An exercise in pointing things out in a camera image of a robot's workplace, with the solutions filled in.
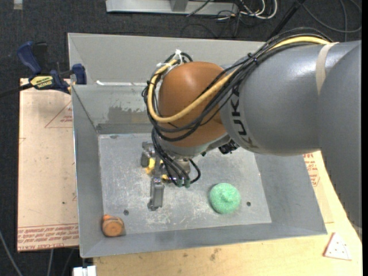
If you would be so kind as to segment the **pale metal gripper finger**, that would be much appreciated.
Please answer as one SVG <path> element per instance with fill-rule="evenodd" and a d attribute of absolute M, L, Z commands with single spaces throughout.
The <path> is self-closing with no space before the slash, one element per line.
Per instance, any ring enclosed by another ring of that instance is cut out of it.
<path fill-rule="evenodd" d="M 140 158 L 140 164 L 142 167 L 148 167 L 150 159 L 155 159 L 155 147 L 152 143 L 142 142 L 142 153 Z"/>
<path fill-rule="evenodd" d="M 160 178 L 153 177 L 151 179 L 150 199 L 148 203 L 149 210 L 156 211 L 163 206 L 164 188 L 165 186 Z"/>

